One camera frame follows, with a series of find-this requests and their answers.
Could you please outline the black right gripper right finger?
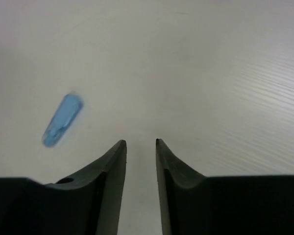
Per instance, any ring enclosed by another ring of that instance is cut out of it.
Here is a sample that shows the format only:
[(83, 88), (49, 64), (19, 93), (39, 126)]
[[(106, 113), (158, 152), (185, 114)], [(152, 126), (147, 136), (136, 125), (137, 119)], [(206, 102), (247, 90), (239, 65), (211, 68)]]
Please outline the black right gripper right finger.
[(156, 140), (156, 171), (162, 233), (208, 235), (211, 229), (207, 177), (192, 169)]

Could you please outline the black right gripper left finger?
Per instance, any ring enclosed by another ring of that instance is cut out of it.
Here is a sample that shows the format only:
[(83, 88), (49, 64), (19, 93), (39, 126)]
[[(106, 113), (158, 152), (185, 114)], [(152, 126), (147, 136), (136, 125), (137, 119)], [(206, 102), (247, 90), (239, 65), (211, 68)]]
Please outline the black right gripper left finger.
[(115, 235), (126, 172), (126, 142), (77, 172), (47, 184), (46, 235)]

